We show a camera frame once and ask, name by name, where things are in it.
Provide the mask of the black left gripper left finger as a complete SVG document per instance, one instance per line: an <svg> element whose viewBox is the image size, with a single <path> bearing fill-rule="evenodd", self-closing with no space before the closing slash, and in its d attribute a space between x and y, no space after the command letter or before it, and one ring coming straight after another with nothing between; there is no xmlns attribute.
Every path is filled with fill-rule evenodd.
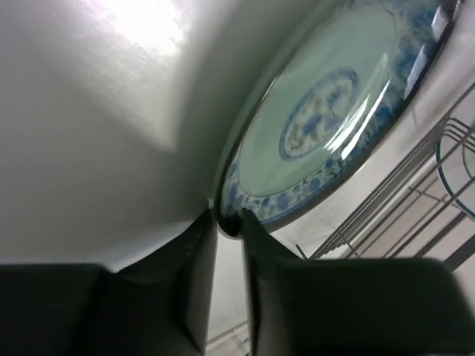
<svg viewBox="0 0 475 356"><path fill-rule="evenodd" d="M203 355L216 222L204 211L140 261L1 266L3 355Z"/></svg>

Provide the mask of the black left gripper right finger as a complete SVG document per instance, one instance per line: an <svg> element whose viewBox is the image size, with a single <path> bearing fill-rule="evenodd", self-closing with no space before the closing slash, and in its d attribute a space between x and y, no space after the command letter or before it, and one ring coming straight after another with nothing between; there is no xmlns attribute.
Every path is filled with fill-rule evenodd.
<svg viewBox="0 0 475 356"><path fill-rule="evenodd" d="M253 355L472 355L474 315L438 260L304 260L241 215Z"/></svg>

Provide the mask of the blue floral green plate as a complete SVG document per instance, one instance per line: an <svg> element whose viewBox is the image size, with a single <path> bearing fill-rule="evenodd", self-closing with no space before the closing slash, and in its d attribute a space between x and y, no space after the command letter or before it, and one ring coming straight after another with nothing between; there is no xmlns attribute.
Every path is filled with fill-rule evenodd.
<svg viewBox="0 0 475 356"><path fill-rule="evenodd" d="M456 22L458 1L317 1L249 97L217 184L222 230L268 231L319 205L385 139Z"/></svg>

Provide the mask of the white plate dark rim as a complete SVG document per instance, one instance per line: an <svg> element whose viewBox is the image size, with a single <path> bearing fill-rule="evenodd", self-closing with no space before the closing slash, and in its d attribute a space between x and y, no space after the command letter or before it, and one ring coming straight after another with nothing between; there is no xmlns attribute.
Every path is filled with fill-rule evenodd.
<svg viewBox="0 0 475 356"><path fill-rule="evenodd" d="M436 143L438 173L450 198L474 219L474 138L459 141L450 133Z"/></svg>

